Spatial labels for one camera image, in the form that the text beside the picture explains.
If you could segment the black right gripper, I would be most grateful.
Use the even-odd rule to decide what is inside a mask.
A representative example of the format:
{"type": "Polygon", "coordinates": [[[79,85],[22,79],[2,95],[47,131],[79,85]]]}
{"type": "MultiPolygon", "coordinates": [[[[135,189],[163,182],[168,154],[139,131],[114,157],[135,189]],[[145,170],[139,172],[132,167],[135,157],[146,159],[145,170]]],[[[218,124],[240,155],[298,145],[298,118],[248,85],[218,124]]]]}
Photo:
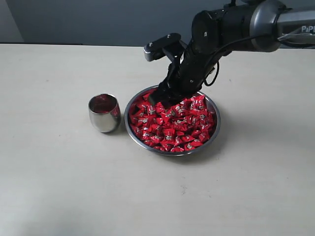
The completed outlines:
{"type": "Polygon", "coordinates": [[[200,51],[195,44],[188,44],[183,59],[174,59],[166,78],[148,96],[152,105],[163,102],[169,108],[190,98],[201,90],[206,78],[219,62],[219,53],[200,51]]]}

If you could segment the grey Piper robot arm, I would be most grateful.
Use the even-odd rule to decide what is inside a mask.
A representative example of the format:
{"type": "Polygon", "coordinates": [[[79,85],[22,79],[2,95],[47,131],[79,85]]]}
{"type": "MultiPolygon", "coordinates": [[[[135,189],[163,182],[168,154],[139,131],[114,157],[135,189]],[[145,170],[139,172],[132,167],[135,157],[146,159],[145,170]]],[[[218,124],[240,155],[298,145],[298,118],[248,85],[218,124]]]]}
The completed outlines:
{"type": "Polygon", "coordinates": [[[153,105],[173,106],[190,98],[207,77],[218,74],[220,59],[234,51],[274,52],[281,45],[308,48],[315,44],[315,9],[293,9],[278,0],[231,1],[224,8],[195,15],[188,44],[170,33],[145,45],[147,61],[170,60],[165,79],[150,94],[153,105]]]}

